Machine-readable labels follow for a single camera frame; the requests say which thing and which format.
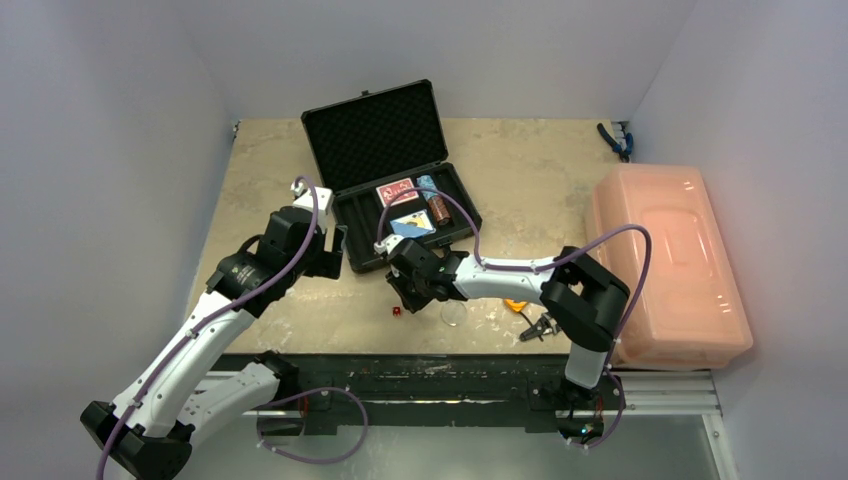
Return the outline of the blue poker chip stack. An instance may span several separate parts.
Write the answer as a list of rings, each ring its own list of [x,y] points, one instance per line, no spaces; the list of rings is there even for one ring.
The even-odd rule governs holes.
[[[430,175],[422,175],[416,179],[416,183],[421,188],[435,189],[435,182]]]

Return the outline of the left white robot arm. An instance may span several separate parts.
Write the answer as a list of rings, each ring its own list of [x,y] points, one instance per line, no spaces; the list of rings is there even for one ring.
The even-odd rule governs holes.
[[[264,233],[222,259],[182,329],[111,401],[93,401],[80,420],[101,449],[95,476],[114,461],[135,479],[173,479],[193,450],[243,413],[305,404],[299,370],[274,352],[197,392],[226,348],[302,276],[337,279],[345,232],[325,250],[327,196],[308,194],[271,214]]]

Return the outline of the black poker set case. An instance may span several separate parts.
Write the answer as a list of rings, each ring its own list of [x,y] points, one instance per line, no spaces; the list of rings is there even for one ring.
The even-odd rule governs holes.
[[[362,95],[301,115],[335,220],[347,228],[353,272],[384,267],[373,245],[396,220],[421,213],[429,248],[472,236],[482,218],[449,152],[432,82]]]

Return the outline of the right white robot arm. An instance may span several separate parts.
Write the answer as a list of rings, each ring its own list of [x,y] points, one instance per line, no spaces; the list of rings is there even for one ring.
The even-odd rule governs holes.
[[[566,246],[556,257],[477,258],[466,251],[437,255],[421,242],[392,234],[375,243],[401,305],[414,313],[432,301],[509,299],[546,308],[571,342],[561,392],[584,407],[601,391],[600,378],[642,288],[630,288],[589,255]]]

